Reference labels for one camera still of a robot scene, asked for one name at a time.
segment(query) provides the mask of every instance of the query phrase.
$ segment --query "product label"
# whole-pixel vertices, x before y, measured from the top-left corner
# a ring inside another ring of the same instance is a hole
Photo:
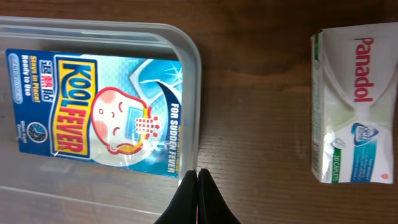
[[[21,152],[178,176],[179,61],[6,53]]]
[[[337,184],[340,178],[340,165],[341,165],[341,149],[334,148],[335,153],[333,154],[333,172],[331,182]]]
[[[356,40],[360,40],[361,43],[356,47],[354,102],[372,102],[373,98],[369,97],[369,88],[374,86],[374,83],[369,81],[368,75],[370,73],[371,45],[374,43],[374,39],[359,38]]]
[[[370,182],[376,157],[377,134],[376,128],[354,123],[354,162],[351,182]]]

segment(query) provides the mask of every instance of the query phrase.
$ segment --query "pink cheek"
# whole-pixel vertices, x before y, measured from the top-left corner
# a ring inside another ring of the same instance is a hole
[[[106,104],[110,104],[116,98],[116,92],[112,90],[105,91],[99,96],[100,100]]]
[[[103,121],[94,121],[95,132],[101,139],[106,139],[108,136],[108,126]]]

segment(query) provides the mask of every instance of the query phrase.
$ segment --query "white box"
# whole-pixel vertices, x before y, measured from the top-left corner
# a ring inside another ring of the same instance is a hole
[[[312,172],[320,182],[393,182],[398,23],[312,37]]]

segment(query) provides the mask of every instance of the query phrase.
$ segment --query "plastic container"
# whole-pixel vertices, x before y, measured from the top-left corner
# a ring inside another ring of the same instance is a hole
[[[184,88],[179,178],[19,152],[6,49],[180,60]],[[0,222],[153,223],[184,173],[196,169],[200,86],[199,52],[189,36],[173,26],[0,17]]]

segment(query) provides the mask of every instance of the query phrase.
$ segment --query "wooden surface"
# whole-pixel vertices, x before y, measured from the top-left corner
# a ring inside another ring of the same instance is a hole
[[[203,60],[198,168],[241,223],[398,223],[397,184],[320,184],[310,171],[310,36],[398,21],[396,1],[0,0],[0,15],[189,34]]]

